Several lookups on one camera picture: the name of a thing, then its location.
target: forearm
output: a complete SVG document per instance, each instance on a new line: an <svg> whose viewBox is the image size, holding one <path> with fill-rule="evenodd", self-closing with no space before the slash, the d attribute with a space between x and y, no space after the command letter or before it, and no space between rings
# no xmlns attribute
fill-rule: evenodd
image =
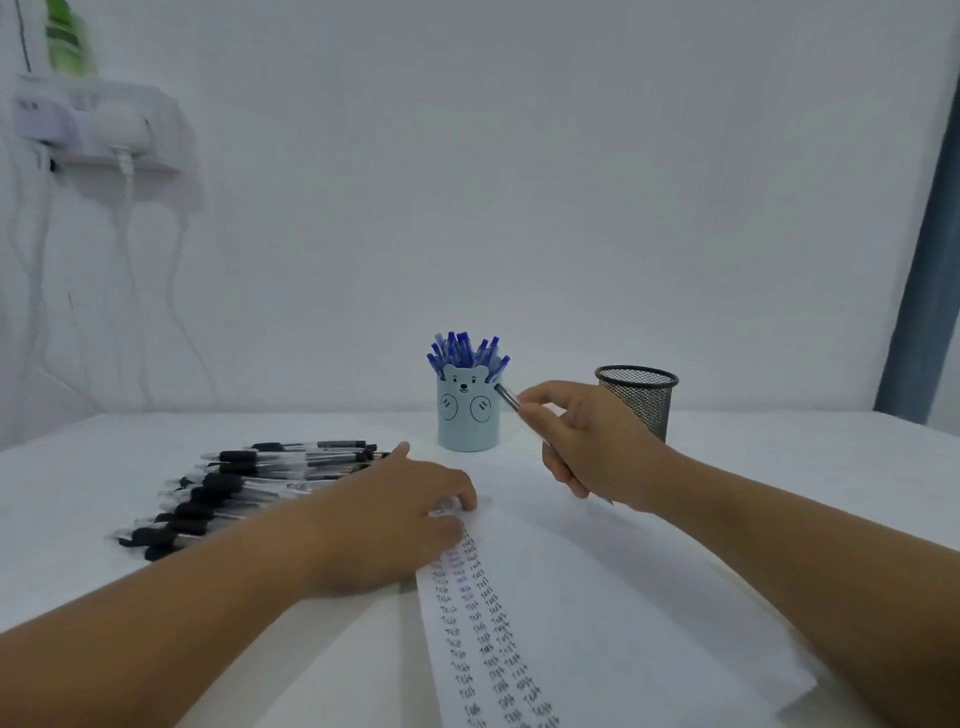
<svg viewBox="0 0 960 728"><path fill-rule="evenodd" d="M960 553L680 458L655 512L706 546L887 718L960 711Z"/></svg>
<svg viewBox="0 0 960 728"><path fill-rule="evenodd" d="M174 725L303 596L243 526L0 635L0 723Z"/></svg>

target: table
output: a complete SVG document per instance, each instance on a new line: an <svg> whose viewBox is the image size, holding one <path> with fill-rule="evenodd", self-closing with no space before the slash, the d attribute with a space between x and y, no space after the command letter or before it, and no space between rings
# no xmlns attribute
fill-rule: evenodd
<svg viewBox="0 0 960 728"><path fill-rule="evenodd" d="M539 457L505 412L500 447ZM0 630L143 565L105 540L156 511L156 494L204 451L256 440L364 437L463 467L434 444L433 413L100 415L0 453ZM670 443L714 465L960 548L960 441L877 413L677 412ZM310 600L268 629L183 726L439 728L412 583ZM827 681L779 726L877 726Z"/></svg>

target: person's left hand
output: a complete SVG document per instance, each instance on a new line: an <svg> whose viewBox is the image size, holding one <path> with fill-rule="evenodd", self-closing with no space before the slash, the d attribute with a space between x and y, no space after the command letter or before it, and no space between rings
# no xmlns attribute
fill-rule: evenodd
<svg viewBox="0 0 960 728"><path fill-rule="evenodd" d="M463 538L456 517L428 513L448 497L472 511L477 495L463 471L410 460L409 451L401 443L360 473L272 506L257 520L273 535L261 538L290 544L302 578L322 592L367 590L412 575Z"/></svg>

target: bear-shaped pen holder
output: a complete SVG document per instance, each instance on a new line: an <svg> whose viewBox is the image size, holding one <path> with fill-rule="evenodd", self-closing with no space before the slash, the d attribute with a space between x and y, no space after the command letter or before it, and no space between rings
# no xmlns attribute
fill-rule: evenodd
<svg viewBox="0 0 960 728"><path fill-rule="evenodd" d="M493 390L499 376L487 382L484 366L460 369L444 365L437 379L437 439L460 452L490 449L500 439L500 397Z"/></svg>

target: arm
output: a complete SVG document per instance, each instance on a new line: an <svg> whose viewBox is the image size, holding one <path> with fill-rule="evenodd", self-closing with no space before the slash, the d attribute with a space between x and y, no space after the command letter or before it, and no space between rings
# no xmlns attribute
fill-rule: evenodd
<svg viewBox="0 0 960 728"><path fill-rule="evenodd" d="M172 726L298 600L435 559L463 531L427 511L476 495L408 449L0 635L0 724Z"/></svg>
<svg viewBox="0 0 960 728"><path fill-rule="evenodd" d="M654 513L713 551L894 725L956 724L960 553L680 455L601 387L520 399L575 495Z"/></svg>

